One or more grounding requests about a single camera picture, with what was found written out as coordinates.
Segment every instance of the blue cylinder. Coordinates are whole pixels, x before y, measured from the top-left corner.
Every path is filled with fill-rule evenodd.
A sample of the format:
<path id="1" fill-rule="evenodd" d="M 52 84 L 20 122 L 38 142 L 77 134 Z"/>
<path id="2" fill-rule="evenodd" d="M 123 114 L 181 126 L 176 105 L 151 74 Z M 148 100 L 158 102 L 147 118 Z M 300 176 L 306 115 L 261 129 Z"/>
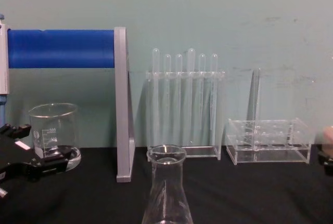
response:
<path id="1" fill-rule="evenodd" d="M 9 68 L 114 68 L 113 30 L 8 30 Z"/>

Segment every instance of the light blue wall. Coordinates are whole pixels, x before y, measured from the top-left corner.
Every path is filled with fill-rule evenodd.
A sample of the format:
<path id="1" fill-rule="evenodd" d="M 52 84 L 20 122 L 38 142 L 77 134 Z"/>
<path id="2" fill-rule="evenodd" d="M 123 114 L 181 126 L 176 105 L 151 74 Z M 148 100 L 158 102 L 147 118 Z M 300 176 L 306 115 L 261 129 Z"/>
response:
<path id="1" fill-rule="evenodd" d="M 229 78 L 256 67 L 292 70 L 295 115 L 316 129 L 333 123 L 331 0 L 0 0 L 0 12 L 13 29 L 127 27 L 138 145 L 144 145 L 138 106 L 154 47 L 173 55 L 189 47 L 215 52 Z M 103 69 L 13 70 L 7 120 L 27 121 L 37 103 L 70 101 L 81 109 L 82 146 L 113 145 L 113 78 Z M 228 116 L 244 115 L 248 91 L 228 90 Z M 278 103 L 273 110 L 281 111 Z"/>

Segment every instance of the black tablecloth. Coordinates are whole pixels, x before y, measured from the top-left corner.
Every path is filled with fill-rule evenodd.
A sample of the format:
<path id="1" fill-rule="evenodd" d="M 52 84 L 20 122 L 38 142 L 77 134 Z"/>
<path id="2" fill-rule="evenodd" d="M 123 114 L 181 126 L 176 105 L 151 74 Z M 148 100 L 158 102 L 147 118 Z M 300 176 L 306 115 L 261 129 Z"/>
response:
<path id="1" fill-rule="evenodd" d="M 136 149 L 130 183 L 116 183 L 114 148 L 82 149 L 76 169 L 36 183 L 3 183 L 0 223 L 140 224 L 151 184 L 145 152 Z M 187 159 L 184 189 L 195 224 L 333 223 L 333 178 L 315 151 L 310 164 Z"/>

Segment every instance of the metal frame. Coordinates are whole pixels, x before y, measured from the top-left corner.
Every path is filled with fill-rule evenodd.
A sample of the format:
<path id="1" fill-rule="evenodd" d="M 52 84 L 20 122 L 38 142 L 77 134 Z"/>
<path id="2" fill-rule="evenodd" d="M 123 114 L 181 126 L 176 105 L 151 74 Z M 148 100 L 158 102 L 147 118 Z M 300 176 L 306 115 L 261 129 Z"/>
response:
<path id="1" fill-rule="evenodd" d="M 114 70 L 117 115 L 117 182 L 130 182 L 135 138 L 126 28 L 114 29 Z"/>

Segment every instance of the clear acrylic test tube rack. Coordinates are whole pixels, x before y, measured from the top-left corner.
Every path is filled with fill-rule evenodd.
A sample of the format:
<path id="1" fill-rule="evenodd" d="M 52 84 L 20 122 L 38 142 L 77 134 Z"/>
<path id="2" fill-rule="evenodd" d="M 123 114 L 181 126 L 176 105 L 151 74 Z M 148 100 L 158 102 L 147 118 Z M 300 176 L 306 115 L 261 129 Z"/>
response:
<path id="1" fill-rule="evenodd" d="M 250 86 L 248 111 L 245 121 L 229 119 L 226 128 L 226 146 L 233 163 L 253 162 L 305 162 L 310 161 L 311 145 L 314 142 L 313 131 L 300 119 L 294 117 L 287 120 L 262 120 L 262 116 L 273 114 L 267 111 L 288 112 L 288 109 L 277 109 L 277 105 L 270 105 L 268 97 L 262 96 L 270 91 L 270 97 L 281 89 L 285 95 L 285 103 L 280 107 L 292 106 L 294 88 L 292 80 L 274 78 L 269 83 L 262 83 L 261 70 L 254 70 Z"/>
<path id="2" fill-rule="evenodd" d="M 189 49 L 184 57 L 171 57 L 154 49 L 146 75 L 147 146 L 174 144 L 188 157 L 220 159 L 225 100 L 217 55 L 196 56 Z"/>

